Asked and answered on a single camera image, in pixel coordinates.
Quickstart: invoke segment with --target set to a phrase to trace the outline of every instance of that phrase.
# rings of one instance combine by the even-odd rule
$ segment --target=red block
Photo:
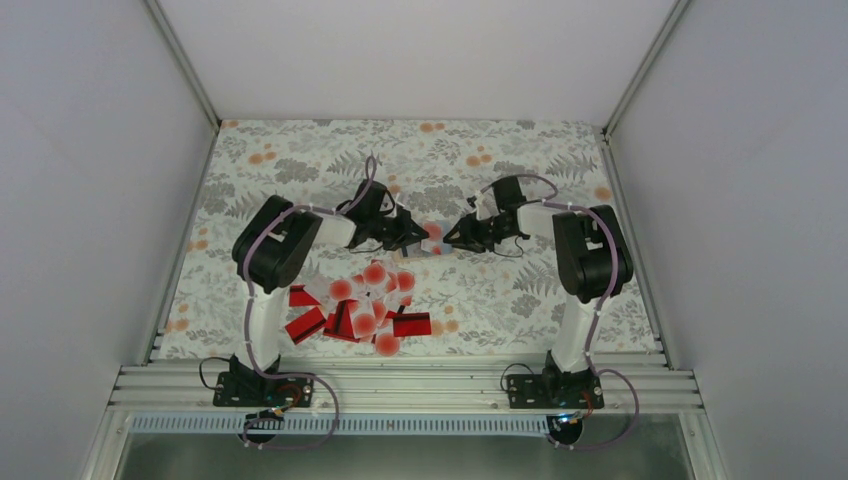
[[[399,313],[392,319],[395,337],[430,335],[429,313]]]
[[[324,326],[326,320],[321,310],[313,308],[286,325],[286,332],[295,345],[306,340]]]
[[[336,313],[329,315],[330,320],[324,328],[325,336],[359,343],[359,339],[353,336],[353,324],[350,321],[350,304],[352,302],[352,300],[339,302]]]
[[[289,288],[289,306],[290,307],[314,307],[320,305],[318,300],[312,295],[306,293],[303,285],[292,285]]]

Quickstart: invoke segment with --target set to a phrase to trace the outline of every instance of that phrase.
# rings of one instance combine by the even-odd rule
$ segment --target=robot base
[[[509,408],[516,410],[604,408],[601,380],[589,369],[561,372],[548,352],[540,375],[507,375]]]

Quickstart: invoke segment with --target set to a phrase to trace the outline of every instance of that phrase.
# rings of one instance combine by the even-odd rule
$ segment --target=floral tablecloth
[[[352,198],[365,157],[379,156],[376,180],[402,199],[418,223],[456,222],[465,198],[507,174],[538,172],[560,188],[560,201],[612,203],[589,125],[531,121],[228,120],[213,153],[191,241],[160,348],[165,358],[235,351],[240,341],[241,280],[230,249],[269,195],[335,206]],[[528,198],[546,186],[523,181]],[[430,312],[432,336],[403,339],[399,355],[486,355],[550,348],[565,306],[553,243],[519,243],[521,258],[461,252],[404,264],[416,276],[409,311]],[[504,242],[502,253],[518,253]],[[315,246],[297,283],[320,272],[346,278],[372,258]],[[599,351],[648,351],[653,335],[635,279],[605,308]],[[292,309],[290,318],[303,312]],[[314,335],[283,356],[373,355],[371,345]]]

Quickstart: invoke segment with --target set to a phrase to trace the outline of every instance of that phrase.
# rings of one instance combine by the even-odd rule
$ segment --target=orange dot
[[[595,189],[595,198],[602,202],[606,202],[612,198],[612,192],[607,187],[598,187]]]
[[[430,322],[430,335],[433,335],[434,337],[441,337],[444,332],[445,327],[442,326],[442,322],[438,320]]]

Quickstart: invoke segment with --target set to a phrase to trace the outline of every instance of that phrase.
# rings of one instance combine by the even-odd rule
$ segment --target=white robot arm
[[[483,253],[494,251],[495,244],[516,235],[553,239],[557,269],[566,291],[565,312],[545,369],[535,383],[529,381],[533,378],[514,375],[517,379],[521,377],[522,389],[526,391],[510,394],[510,406],[584,408],[584,396],[590,392],[593,406],[601,408],[602,390],[597,388],[600,387],[598,376],[590,368],[586,353],[592,351],[597,341],[598,332],[593,330],[595,312],[613,276],[613,252],[618,270],[609,296],[620,293],[621,287],[633,277],[633,262],[615,212],[609,205],[592,207],[589,214],[528,201],[514,176],[496,181],[492,188],[498,214],[486,219],[477,218],[476,212],[466,215],[447,233],[445,242]],[[472,205],[475,202],[476,198],[469,199]],[[612,244],[592,216],[609,230]]]

